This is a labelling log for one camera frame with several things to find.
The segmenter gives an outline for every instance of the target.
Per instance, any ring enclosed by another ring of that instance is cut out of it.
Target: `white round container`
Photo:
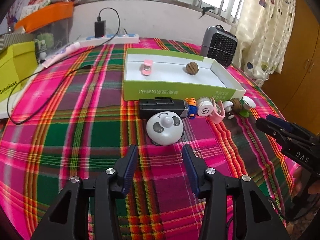
[[[199,116],[209,116],[213,110],[213,99],[208,97],[201,97],[197,100],[197,108],[198,108],[198,115]]]

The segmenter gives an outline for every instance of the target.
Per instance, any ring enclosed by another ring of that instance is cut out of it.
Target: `black cable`
[[[297,218],[292,218],[292,219],[286,217],[286,216],[281,212],[280,208],[278,207],[278,204],[276,203],[276,201],[275,201],[273,198],[267,197],[267,199],[272,202],[272,204],[274,205],[274,207],[277,209],[279,215],[280,215],[284,220],[286,220],[287,222],[294,222],[294,221],[297,221],[297,220],[303,218],[305,215],[307,215],[307,214],[315,207],[315,205],[318,203],[318,201],[320,200],[320,196],[317,197],[317,199],[312,203],[312,205],[307,209],[307,211],[306,211],[304,214],[302,214],[301,216],[298,216]]]
[[[269,201],[271,201],[271,203],[273,204],[273,206],[277,209],[278,214],[286,221],[286,222],[294,222],[297,221],[301,218],[303,218],[305,215],[307,215],[313,208],[314,206],[318,203],[318,201],[320,200],[320,196],[312,203],[312,205],[307,209],[307,211],[298,216],[297,218],[294,219],[290,219],[288,217],[286,217],[281,211],[280,208],[278,207],[278,204],[276,203],[276,200],[274,200],[272,197],[266,197]],[[227,224],[226,224],[226,240],[228,240],[228,233],[229,233],[229,227],[231,225],[231,222],[233,221],[233,216],[228,220]]]
[[[230,227],[232,221],[233,221],[233,216],[231,218],[229,218],[227,225],[226,225],[226,240],[228,240],[229,227]]]
[[[118,14],[118,12],[117,12],[115,9],[113,9],[113,8],[111,8],[111,7],[105,7],[105,8],[102,8],[102,9],[100,10],[100,12],[99,12],[99,15],[98,15],[98,22],[99,22],[99,21],[101,21],[100,14],[101,14],[101,12],[102,12],[103,10],[105,10],[105,9],[111,9],[111,10],[114,10],[114,11],[117,13],[118,17],[119,17],[119,14]]]
[[[112,9],[112,10],[114,10],[114,11],[117,13],[117,16],[118,16],[118,30],[117,30],[116,34],[113,35],[109,40],[101,43],[100,45],[94,46],[93,48],[90,48],[90,49],[87,49],[87,50],[85,50],[85,51],[76,53],[76,54],[74,54],[74,55],[71,55],[71,56],[62,58],[61,60],[58,60],[56,63],[52,64],[51,66],[49,66],[49,67],[47,67],[47,68],[44,68],[44,69],[42,69],[42,70],[40,70],[40,71],[38,71],[38,72],[36,72],[36,73],[33,73],[32,75],[30,75],[30,76],[28,76],[28,77],[20,80],[20,81],[13,87],[13,89],[11,90],[11,92],[10,92],[10,94],[9,94],[9,96],[8,96],[8,101],[7,101],[7,115],[8,115],[8,117],[9,117],[9,119],[10,119],[10,121],[11,121],[12,123],[14,123],[15,125],[21,125],[21,124],[24,124],[25,122],[29,121],[31,118],[33,118],[36,114],[38,114],[38,113],[42,110],[42,108],[44,108],[44,107],[48,104],[48,102],[53,98],[53,96],[55,95],[55,93],[58,91],[58,89],[60,88],[60,86],[63,84],[63,82],[66,80],[66,78],[67,78],[69,75],[71,75],[73,72],[76,72],[76,71],[78,71],[78,70],[80,70],[80,69],[85,69],[85,68],[84,68],[84,67],[80,67],[80,68],[77,68],[77,69],[74,69],[74,70],[70,71],[70,72],[61,80],[61,82],[59,83],[59,85],[58,85],[58,87],[55,89],[55,91],[49,96],[49,98],[48,98],[34,113],[32,113],[32,114],[31,114],[29,117],[27,117],[25,120],[23,120],[23,121],[21,121],[21,122],[16,122],[15,120],[12,119],[12,116],[9,114],[9,100],[10,100],[10,97],[11,97],[14,89],[15,89],[19,84],[21,84],[23,81],[29,79],[30,77],[32,77],[32,76],[34,76],[34,75],[37,75],[37,74],[45,71],[46,69],[49,69],[50,67],[52,67],[52,66],[54,66],[54,65],[57,65],[58,63],[61,63],[61,62],[64,61],[64,60],[67,60],[67,59],[69,59],[69,58],[78,56],[78,55],[80,55],[80,54],[83,54],[83,53],[85,53],[85,52],[87,52],[87,51],[96,49],[96,48],[98,48],[98,47],[101,47],[101,46],[107,44],[109,41],[113,40],[114,37],[117,36],[117,34],[118,34],[119,31],[120,31],[120,16],[119,16],[118,12],[117,12],[115,9],[107,7],[107,8],[103,8],[103,9],[99,12],[99,17],[100,17],[100,13],[101,13],[104,9]]]

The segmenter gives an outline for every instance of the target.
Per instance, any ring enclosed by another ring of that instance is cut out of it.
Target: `wooden cabinet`
[[[304,0],[296,0],[294,24],[282,72],[270,75],[262,87],[280,111],[292,100],[307,74],[315,51],[318,31],[319,24],[307,3]]]
[[[289,104],[284,108],[284,117],[311,132],[320,132],[320,32],[310,66]]]

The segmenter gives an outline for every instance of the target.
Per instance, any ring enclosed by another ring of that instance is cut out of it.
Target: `small white figurine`
[[[147,122],[147,134],[155,145],[174,144],[184,134],[182,120],[174,112],[155,114]]]

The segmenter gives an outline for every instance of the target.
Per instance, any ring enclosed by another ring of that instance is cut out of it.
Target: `pink plastic clip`
[[[142,74],[144,74],[145,76],[150,75],[152,64],[153,61],[151,59],[145,59],[143,62]]]
[[[210,117],[210,120],[215,123],[215,124],[219,124],[223,118],[226,116],[226,113],[224,111],[224,108],[223,108],[223,104],[222,104],[222,101],[218,101],[217,102],[217,105],[220,107],[221,109],[221,112],[220,114],[218,114],[218,109],[217,109],[217,106],[216,106],[216,102],[213,100],[213,107],[214,107],[214,110],[213,112],[209,115]]]

